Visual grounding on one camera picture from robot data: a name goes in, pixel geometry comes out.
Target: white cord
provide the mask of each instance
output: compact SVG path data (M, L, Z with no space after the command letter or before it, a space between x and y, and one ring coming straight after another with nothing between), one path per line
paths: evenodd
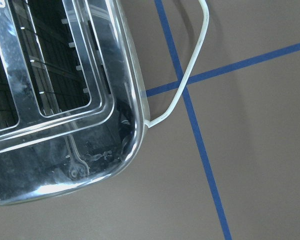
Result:
M190 73L191 73L192 69L194 68L194 65L196 63L199 52L201 50L202 44L204 43L206 33L207 33L207 29L208 29L208 25L209 25L209 9L208 9L207 3L206 3L205 0L199 0L199 3L201 5L202 11L203 11L203 23L202 23L201 32L200 32L198 41L197 41L196 46L194 48L194 51L193 51L193 54L192 54L191 59L189 61L189 64L186 67L183 78L180 82L180 86L179 86L178 90L176 91L176 94L174 95L170 106L168 107L168 109L161 116L159 116L156 119L153 119L151 121L146 121L145 124L148 126L148 128L151 128L154 125L157 125L158 123L162 122L167 117L169 117L169 115L175 109L175 107L176 107L176 105L177 105L177 103L178 103L178 101L179 101L179 99L182 95L182 92L184 91L184 89L187 85L187 81L190 77Z

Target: floor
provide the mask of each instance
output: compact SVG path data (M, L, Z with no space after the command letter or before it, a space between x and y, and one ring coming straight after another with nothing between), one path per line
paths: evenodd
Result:
M300 0L208 0L189 84L132 164L0 207L0 240L300 240ZM123 0L152 117L200 31L196 0Z

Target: blue grout line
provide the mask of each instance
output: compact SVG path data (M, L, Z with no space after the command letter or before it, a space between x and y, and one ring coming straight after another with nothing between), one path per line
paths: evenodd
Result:
M248 58L246 60L238 61L238 62L229 64L229 65L226 65L226 66L222 66L222 67L210 70L210 71L206 71L206 72L200 73L198 75L191 76L189 78L189 81L188 81L187 84L188 85L189 84L194 84L194 83L197 83L197 82L200 82L200 81L203 81L203 80L207 80L207 79L210 79L210 78L213 78L213 77L216 77L216 76L220 76L222 74L230 73L230 72L235 71L235 70L246 68L246 67L249 67L249 66L252 66L252 65L255 65L255 64L259 64L259 63L262 63L262 62L265 62L265 61L269 61L269 60L272 60L272 59L275 59L275 58L279 58L279 57L282 57L284 55L292 54L292 53L295 53L295 52L298 52L298 51L300 51L300 43L290 45L290 46L287 46L287 47L284 47L284 48L281 48L281 49L278 49L278 50L275 50L275 51L271 51L271 52L268 52L268 53L265 53L265 54L261 54L261 55L258 55L258 56L254 56L254 57ZM170 91L170 90L173 90L173 89L177 89L178 86L179 86L178 82L175 81L175 82L171 82L171 83L168 83L168 84L164 84L164 85L157 86L155 88L149 89L149 90L146 91L146 93L147 93L147 96L150 97L150 96L154 96L154 95L157 95L157 94L162 94L164 92L167 92L167 91Z
M220 225L221 225L222 232L224 235L224 239L232 240L232 236L231 236L228 222L226 219L226 214L225 214L224 208L222 206L222 202L221 202L220 195L218 192L216 180L215 180L214 174L212 172L212 168L211 168L209 158L207 155L205 143L204 143L204 140L203 140L203 137L201 135L201 131L200 131L200 128L198 125L198 120L196 117L195 109L192 104L190 94L189 94L189 91L187 88L184 89L182 96L183 96L184 104L186 107L186 111L187 111L189 119L190 119L195 142L199 149L199 154L200 154L203 169L204 169L204 172L205 172L205 175L206 175L209 187L210 187L210 191L211 191L212 198L214 201L215 209L216 209L216 212L219 217L219 221L220 221Z
M172 59L172 63L174 66L174 70L175 70L175 74L177 76L178 79L182 79L184 73L181 67L181 63L179 61L179 56L178 56L178 52L177 52L177 48L175 45L175 41L174 38L172 36L171 33L171 29L169 26L169 22L167 19L167 15L164 9L164 5L162 3L162 0L154 0L159 18L160 18L160 22L161 22L161 26L163 29L163 33L164 33L164 37L170 52L170 56Z
M169 48L169 51L170 51L170 56L171 56L173 66L174 66L174 69L175 69L175 72L176 72L176 75L177 75L177 79L178 79L177 82L172 82L172 83L166 84L164 88L165 89L171 89L172 87L177 88L178 85L179 85L179 82L183 78L184 73L183 73L183 70L181 68L181 64L180 64L180 60L179 60L179 57L178 57L177 49L176 49L176 46L175 46L175 43L174 43L174 40L173 40L173 37L172 37L172 33L171 33L171 30L170 30L169 24L168 24L168 19L167 19L167 16L166 16L166 12L165 12L162 0L154 0L154 2L155 2L155 6L157 8L157 12L158 12L158 15L159 15L159 18L160 18L160 21L161 21L164 36L166 38L166 42L167 42L167 45L168 45L168 48ZM225 240L232 240L230 229L229 229L227 219L226 219L226 215L225 215L225 211L224 211L224 208L222 206L220 195L219 195L219 192L218 192L218 189L217 189L215 177L214 177L214 174L213 174L212 169L211 169L211 165L210 165L210 162L209 162L209 159L208 159L205 144L204 144L204 141L203 141L203 138L202 138L202 135L201 135L201 132L200 132L200 128L199 128L199 125L198 125L197 117L196 117L196 114L195 114L195 110L194 110L194 107L193 107L193 104L192 104L192 101L191 101L191 98L190 98L190 95L189 95L189 92L188 92L187 88L185 88L184 91L183 91L183 100L184 100L184 104L185 104L185 107L186 107L186 110L187 110L187 113L188 113L188 117L189 117L189 120L190 120L190 123L191 123L194 138L195 138L195 141L196 141L199 153L200 153L200 157L201 157L201 161L202 161L202 164L203 164L203 169L204 169L204 172L205 172L205 175L206 175L206 179L207 179L209 187L210 187L210 191L211 191L212 198L213 198L213 201L214 201L215 209L216 209L217 215L219 217L219 221L220 221L220 225L221 225L222 232L223 232L223 235L224 235L224 239Z

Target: shiny metal surface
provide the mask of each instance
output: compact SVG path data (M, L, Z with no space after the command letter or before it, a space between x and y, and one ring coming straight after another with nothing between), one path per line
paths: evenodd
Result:
M73 39L68 46L75 48L79 60L70 67L82 72L80 86L89 101L61 107L71 100L58 97L52 76L66 71L47 57L49 48L38 34L40 17L33 2L6 1L0 7L0 57L18 122L0 129L0 205L68 193L117 174L135 156L146 131L148 102L120 3L59 3L66 13L59 20ZM30 16L33 43L25 41L22 14ZM38 56L31 55L31 49L39 49ZM78 74L73 76L80 81ZM49 97L42 97L47 92Z

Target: blue line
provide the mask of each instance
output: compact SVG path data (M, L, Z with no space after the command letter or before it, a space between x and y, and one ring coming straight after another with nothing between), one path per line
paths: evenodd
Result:
M221 199L220 199L220 195L218 192L215 177L212 172L212 168L211 168L209 158L207 155L205 143L204 143L204 140L203 140L201 132L200 132L196 113L195 113L195 110L194 110L194 107L193 107L193 104L192 104L192 101L190 98L190 94L189 94L189 91L187 88L184 89L182 96L183 96L184 104L186 107L186 111L187 111L189 119L190 119L190 123L191 123L192 131L194 134L194 138L196 141L196 145L199 149L202 165L203 165L204 172L205 172L205 175L206 175L209 187L210 187L210 191L211 191L212 198L214 201L215 209L216 209L216 212L219 217L219 221L221 224L224 239L232 240L230 229L229 229L227 219L226 219L226 214L225 214L224 208L221 203Z
M213 78L216 76L230 73L235 70L246 68L246 67L249 67L249 66L252 66L255 64L259 64L259 63L262 63L262 62L265 62L268 60L279 58L284 55L292 54L292 53L295 53L298 51L300 51L300 43L297 43L297 44L294 44L291 46L287 46L287 47L284 47L284 48L281 48L281 49L278 49L275 51L271 51L271 52L268 52L265 54L261 54L258 56L254 56L254 57L248 58L246 60L238 61L238 62L229 64L226 66L222 66L222 67L210 70L210 71L206 71L206 72L198 74L198 75L191 76L189 78L189 81L187 84L188 85L194 84L194 83L197 83L197 82L200 82L203 80L207 80L207 79L210 79L210 78ZM167 88L166 88L167 84L165 84L165 85L161 85L161 86L149 89L149 90L147 90L147 94L150 93L151 96L154 96L157 94L164 93L165 90L167 90L167 91L172 90L173 89L173 88L171 88L172 86L175 86L175 88L178 88L178 86L179 86L178 84L175 84L175 85L172 85L171 83L168 83L168 84L169 84L169 87L167 87Z
M165 12L162 0L154 0L154 2L155 2L155 6L157 8L157 12L159 14L162 29L163 29L164 36L165 36L165 39L166 39L166 42L167 42L167 45L168 45L168 48L169 48L169 51L170 51L170 56L171 56L171 59L172 59L172 62L173 62L173 66L174 66L178 81L168 83L168 84L164 85L163 87L153 88L153 89L147 91L148 96L151 95L151 94L155 94L159 91L163 91L164 89L171 90L172 87L177 88L178 85L179 85L179 82L182 80L183 75L184 75L183 70L181 68L178 53L177 53L177 50L176 50L176 46L175 46L175 43L174 43L174 40L173 40L173 37L172 37L172 34L171 34L171 30L170 30L170 27L169 27L168 19L167 19L167 16L166 16L166 12ZM201 157L201 161L202 161L203 168L204 168L204 171L205 171L205 175L206 175L209 187L210 187L210 191L211 191L211 194L212 194L212 198L213 198L213 201L214 201L216 212L217 212L218 217L219 217L219 221L220 221L220 224L221 224L224 239L225 240L232 240L230 230L229 230L229 226L228 226L227 219L226 219L226 215L225 215L225 211L224 211L222 203L221 203L221 199L220 199L219 192L218 192L218 189L217 189L216 181L215 181L215 178L214 178L214 175L213 175L210 163L209 163L209 159L208 159L208 155L207 155L207 152L206 152L205 144L204 144L204 141L203 141L200 129L199 129L196 114L195 114L195 111L194 111L194 108L193 108L193 105L192 105L190 95L189 95L189 92L188 92L187 88L185 88L185 90L183 92L183 99L184 99L186 110L188 112L188 116L189 116L189 119L190 119L190 122L191 122L191 127L192 127L192 130L193 130L195 141L196 141L199 153L200 153L200 157Z
M183 70L182 70L182 67L181 67L181 64L180 64L180 61L179 61L177 48L176 48L175 41L174 41L174 38L173 38L172 33L171 33L171 29L170 29L169 22L168 22L168 19L167 19L167 15L166 15L166 12L165 12L165 9L164 9L164 5L163 5L161 0L154 0L154 3L155 3L156 10L157 10L159 18L160 18L161 26L162 26L162 29L163 29L163 33L164 33L164 36L165 36L166 43L168 45L168 49L169 49L169 52L170 52L170 56L171 56L171 59L172 59L172 63L173 63L173 66L174 66L176 76L177 76L178 79L181 80L184 73L183 73Z

